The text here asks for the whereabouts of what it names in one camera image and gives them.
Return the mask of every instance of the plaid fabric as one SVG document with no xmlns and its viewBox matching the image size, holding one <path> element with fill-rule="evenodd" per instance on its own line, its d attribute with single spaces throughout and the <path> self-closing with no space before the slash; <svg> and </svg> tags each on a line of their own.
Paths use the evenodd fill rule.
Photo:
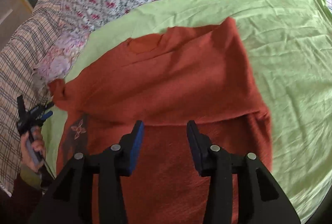
<svg viewBox="0 0 332 224">
<path fill-rule="evenodd" d="M 60 7 L 61 0 L 39 0 L 0 53 L 0 185 L 7 193 L 13 191 L 21 164 L 16 98 L 22 94 L 28 109 L 46 100 L 31 74 L 59 36 Z"/>
</svg>

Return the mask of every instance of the light green fabric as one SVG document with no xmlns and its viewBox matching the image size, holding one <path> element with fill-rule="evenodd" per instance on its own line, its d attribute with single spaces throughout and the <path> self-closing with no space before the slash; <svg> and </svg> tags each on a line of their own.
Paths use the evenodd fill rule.
<svg viewBox="0 0 332 224">
<path fill-rule="evenodd" d="M 273 175 L 304 223 L 332 183 L 332 17 L 325 0 L 161 0 L 91 34 L 68 82 L 125 39 L 167 27 L 236 20 L 257 86 L 271 110 Z M 55 166 L 66 113 L 43 129 Z"/>
</svg>

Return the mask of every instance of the dark sleeve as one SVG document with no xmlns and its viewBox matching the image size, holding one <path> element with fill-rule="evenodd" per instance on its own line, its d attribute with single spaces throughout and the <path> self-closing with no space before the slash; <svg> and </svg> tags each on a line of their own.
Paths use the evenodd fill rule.
<svg viewBox="0 0 332 224">
<path fill-rule="evenodd" d="M 4 203 L 7 220 L 4 223 L 26 224 L 41 197 L 42 191 L 28 185 L 18 174 L 14 181 L 12 197 Z"/>
</svg>

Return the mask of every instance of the silver screw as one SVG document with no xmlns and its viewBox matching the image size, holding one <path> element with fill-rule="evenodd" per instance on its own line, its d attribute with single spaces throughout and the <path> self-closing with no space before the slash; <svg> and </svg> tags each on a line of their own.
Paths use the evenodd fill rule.
<svg viewBox="0 0 332 224">
<path fill-rule="evenodd" d="M 213 152 L 218 152 L 220 150 L 220 147 L 218 145 L 211 145 L 210 146 L 210 149 L 213 151 Z"/>
<path fill-rule="evenodd" d="M 257 156 L 254 153 L 248 153 L 247 157 L 251 160 L 254 160 L 254 159 L 256 159 Z"/>
<path fill-rule="evenodd" d="M 112 150 L 112 151 L 119 151 L 120 149 L 121 149 L 120 144 L 113 144 L 113 145 L 111 146 L 111 150 Z"/>
<path fill-rule="evenodd" d="M 81 159 L 81 158 L 83 158 L 83 156 L 84 156 L 83 153 L 80 152 L 80 153 L 76 153 L 76 154 L 74 155 L 74 158 L 75 158 L 75 159 Z"/>
</svg>

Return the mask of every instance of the person's arm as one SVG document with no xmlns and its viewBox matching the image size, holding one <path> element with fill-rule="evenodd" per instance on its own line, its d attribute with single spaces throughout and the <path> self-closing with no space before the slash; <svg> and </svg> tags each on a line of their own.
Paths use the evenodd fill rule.
<svg viewBox="0 0 332 224">
<path fill-rule="evenodd" d="M 46 157 L 43 137 L 40 129 L 33 132 L 35 141 L 31 144 L 36 152 L 40 152 Z M 34 165 L 25 143 L 29 137 L 26 133 L 21 137 L 22 165 L 21 172 L 14 181 L 14 191 L 12 197 L 5 203 L 6 220 L 5 223 L 27 223 L 30 215 L 42 197 L 40 189 L 41 179 L 37 174 L 39 168 L 44 164 L 42 161 L 38 166 Z"/>
</svg>

